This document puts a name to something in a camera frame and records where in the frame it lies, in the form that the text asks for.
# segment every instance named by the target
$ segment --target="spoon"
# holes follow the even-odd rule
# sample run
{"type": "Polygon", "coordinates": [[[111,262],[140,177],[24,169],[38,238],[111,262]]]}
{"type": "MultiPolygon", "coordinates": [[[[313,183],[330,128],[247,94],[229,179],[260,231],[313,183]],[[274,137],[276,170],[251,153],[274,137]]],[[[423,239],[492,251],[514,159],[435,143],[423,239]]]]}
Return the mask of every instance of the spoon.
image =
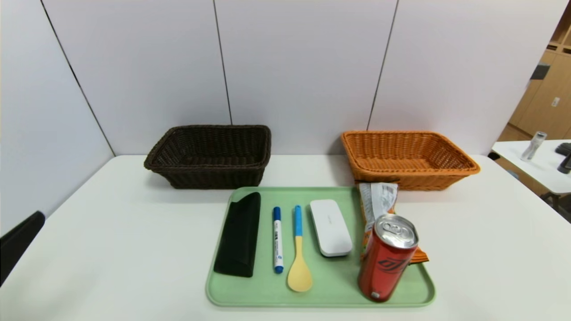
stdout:
{"type": "Polygon", "coordinates": [[[311,272],[303,259],[301,250],[301,206],[295,206],[295,259],[287,276],[287,284],[296,292],[305,292],[313,285],[311,272]]]}

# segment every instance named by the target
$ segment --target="green tray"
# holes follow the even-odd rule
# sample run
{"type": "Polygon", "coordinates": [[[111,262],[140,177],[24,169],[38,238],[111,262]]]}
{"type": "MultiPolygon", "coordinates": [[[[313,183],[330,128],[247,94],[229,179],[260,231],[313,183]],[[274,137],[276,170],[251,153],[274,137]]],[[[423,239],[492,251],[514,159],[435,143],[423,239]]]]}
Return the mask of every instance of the green tray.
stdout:
{"type": "Polygon", "coordinates": [[[420,307],[430,304],[435,288],[423,264],[413,264],[404,271],[397,289],[385,303],[369,301],[357,285],[363,237],[363,219],[359,191],[353,187],[242,187],[230,202],[259,192],[262,196],[258,244],[254,275],[251,278],[213,272],[214,260],[208,274],[206,294],[210,301],[224,307],[420,307]],[[321,255],[309,211],[314,199],[337,201],[353,239],[353,251],[341,258],[321,255]],[[303,216],[303,256],[313,287],[304,293],[293,292],[287,286],[287,274],[295,256],[293,208],[301,205],[303,216]],[[282,209],[282,241],[284,272],[274,272],[274,242],[272,209],[282,209]]]}

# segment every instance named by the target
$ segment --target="black object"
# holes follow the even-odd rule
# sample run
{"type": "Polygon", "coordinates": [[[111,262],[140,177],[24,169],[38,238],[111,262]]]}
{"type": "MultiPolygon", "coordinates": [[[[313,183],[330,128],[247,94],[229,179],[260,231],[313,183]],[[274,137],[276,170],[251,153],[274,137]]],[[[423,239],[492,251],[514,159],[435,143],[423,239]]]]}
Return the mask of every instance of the black object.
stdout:
{"type": "Polygon", "coordinates": [[[555,152],[563,156],[571,154],[571,143],[562,143],[561,145],[557,146],[555,152]]]}
{"type": "Polygon", "coordinates": [[[144,162],[174,188],[258,186],[270,161],[267,126],[193,125],[169,129],[144,162]]]}
{"type": "Polygon", "coordinates": [[[497,153],[491,152],[488,154],[488,158],[495,161],[496,159],[500,159],[501,157],[497,153]]]}
{"type": "Polygon", "coordinates": [[[545,76],[547,76],[547,72],[549,71],[550,67],[551,67],[550,65],[540,62],[536,66],[535,70],[533,70],[532,77],[529,79],[530,80],[542,80],[542,79],[544,79],[545,76]]]}
{"type": "Polygon", "coordinates": [[[214,271],[251,278],[258,242],[260,193],[253,192],[230,203],[218,245],[214,271]]]}
{"type": "Polygon", "coordinates": [[[568,174],[571,172],[571,153],[567,154],[567,157],[559,164],[557,170],[563,174],[568,174]]]}
{"type": "Polygon", "coordinates": [[[35,212],[0,238],[0,286],[42,228],[46,217],[35,212]]]}

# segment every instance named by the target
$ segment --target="wicker basket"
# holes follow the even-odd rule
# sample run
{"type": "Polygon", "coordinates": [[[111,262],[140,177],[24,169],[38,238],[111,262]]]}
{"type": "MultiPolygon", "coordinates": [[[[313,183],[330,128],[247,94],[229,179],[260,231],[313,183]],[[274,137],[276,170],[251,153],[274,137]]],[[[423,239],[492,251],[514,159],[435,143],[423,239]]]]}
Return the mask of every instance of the wicker basket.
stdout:
{"type": "Polygon", "coordinates": [[[341,140],[353,176],[361,182],[439,191],[480,171],[448,138],[431,131],[347,131],[341,140]]]}
{"type": "Polygon", "coordinates": [[[180,126],[166,132],[144,166],[174,188],[258,186],[270,161],[270,147],[266,126],[180,126]]]}

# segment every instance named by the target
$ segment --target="marker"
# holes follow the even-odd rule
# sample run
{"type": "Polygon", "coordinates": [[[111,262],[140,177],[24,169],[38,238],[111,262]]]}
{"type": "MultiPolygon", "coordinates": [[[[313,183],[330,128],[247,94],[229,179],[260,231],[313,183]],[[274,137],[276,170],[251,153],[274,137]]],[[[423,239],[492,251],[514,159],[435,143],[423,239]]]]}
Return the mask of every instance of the marker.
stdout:
{"type": "Polygon", "coordinates": [[[282,211],[274,207],[274,270],[276,273],[284,271],[284,258],[282,250],[282,211]]]}

